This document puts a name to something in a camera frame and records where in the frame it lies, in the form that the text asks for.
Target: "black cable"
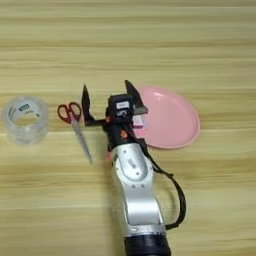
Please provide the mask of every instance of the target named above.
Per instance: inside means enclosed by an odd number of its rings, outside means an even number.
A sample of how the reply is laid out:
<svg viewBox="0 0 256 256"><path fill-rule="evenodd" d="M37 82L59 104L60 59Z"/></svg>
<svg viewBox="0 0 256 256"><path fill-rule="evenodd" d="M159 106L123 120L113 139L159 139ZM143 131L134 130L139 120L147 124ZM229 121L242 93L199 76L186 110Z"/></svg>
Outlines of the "black cable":
<svg viewBox="0 0 256 256"><path fill-rule="evenodd" d="M182 190L182 188L180 187L179 183L174 179L173 177L173 174L172 173L168 173L166 171L164 171L156 162L155 160L153 159L153 157L149 154L148 150L147 150L147 147L145 145L143 145L141 143L141 141L139 139L137 139L133 133L133 131L127 127L126 125L123 125L123 129L129 134L129 136L134 140L134 142L138 143L140 146L141 146L141 149L144 153L144 155L146 157L149 158L149 160L151 161L152 165L153 165L153 169L156 173L160 173L160 174L164 174L168 179L170 179L176 190L177 190L177 193L178 193L178 197L179 197L179 203L180 203L180 212L179 212L179 216L177 218L177 220L172 223L172 224L167 224L165 225L166 229L167 230L170 230L172 228L177 228L182 222L183 220L185 219L185 216L186 216L186 209L187 209L187 206L186 206L186 197L184 195L184 192Z"/></svg>

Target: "robotic arm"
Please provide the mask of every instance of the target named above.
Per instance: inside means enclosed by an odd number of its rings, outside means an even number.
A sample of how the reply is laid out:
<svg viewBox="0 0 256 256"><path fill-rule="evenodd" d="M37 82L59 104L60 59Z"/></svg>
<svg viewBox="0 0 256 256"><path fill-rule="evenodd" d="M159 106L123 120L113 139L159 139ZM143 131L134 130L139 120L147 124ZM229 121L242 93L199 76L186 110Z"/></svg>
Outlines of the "robotic arm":
<svg viewBox="0 0 256 256"><path fill-rule="evenodd" d="M146 114L139 93L125 81L127 94L108 100L106 118L95 120L90 114L90 99L84 87L82 106L86 126L101 125L108 136L112 153L113 178L119 190L119 215L127 256L170 256L166 229L177 227L185 218L184 193L173 175L163 171L149 155L145 141L133 133L133 116ZM154 172L170 178L179 195L180 215L172 225L165 225L153 192Z"/></svg>

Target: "scissors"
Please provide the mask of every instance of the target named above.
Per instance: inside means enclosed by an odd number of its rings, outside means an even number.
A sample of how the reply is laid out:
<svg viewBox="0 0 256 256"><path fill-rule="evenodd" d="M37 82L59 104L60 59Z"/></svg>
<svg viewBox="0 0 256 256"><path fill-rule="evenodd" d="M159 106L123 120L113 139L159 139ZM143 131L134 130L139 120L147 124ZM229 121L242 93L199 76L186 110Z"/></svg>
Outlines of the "scissors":
<svg viewBox="0 0 256 256"><path fill-rule="evenodd" d="M76 137L77 137L87 159L89 160L90 164L92 164L92 157L91 157L89 148L87 146L85 137L83 136L83 133L79 126L79 121L80 121L81 114L82 114L82 109L81 109L80 105L76 102L70 102L68 105L61 104L58 106L57 112L58 112L59 118L62 121L72 125L72 127L76 133Z"/></svg>

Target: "tape roll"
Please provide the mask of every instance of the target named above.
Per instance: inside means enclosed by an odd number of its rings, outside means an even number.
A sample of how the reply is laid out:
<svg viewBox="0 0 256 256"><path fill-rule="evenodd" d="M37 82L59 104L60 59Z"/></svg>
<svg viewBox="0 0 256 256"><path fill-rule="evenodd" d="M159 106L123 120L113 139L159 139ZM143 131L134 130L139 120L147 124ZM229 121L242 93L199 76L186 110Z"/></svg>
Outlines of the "tape roll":
<svg viewBox="0 0 256 256"><path fill-rule="evenodd" d="M29 124L18 124L24 116L34 120ZM33 96L22 96L8 102L3 108L2 119L8 137L21 145L38 143L48 131L48 107Z"/></svg>

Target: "red scissors handle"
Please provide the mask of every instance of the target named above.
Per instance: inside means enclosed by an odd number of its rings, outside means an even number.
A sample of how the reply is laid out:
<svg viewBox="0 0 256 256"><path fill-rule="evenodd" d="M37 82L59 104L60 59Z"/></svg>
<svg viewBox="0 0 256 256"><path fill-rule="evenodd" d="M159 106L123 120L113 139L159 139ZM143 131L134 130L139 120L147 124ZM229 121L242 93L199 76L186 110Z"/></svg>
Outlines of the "red scissors handle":
<svg viewBox="0 0 256 256"><path fill-rule="evenodd" d="M74 117L74 119L79 122L80 118L81 118L81 114L82 114L82 109L80 107L80 105L76 102L70 102L67 105L65 104L61 104L58 106L58 116L61 120L63 120L64 122L71 124L72 121L72 117Z"/></svg>

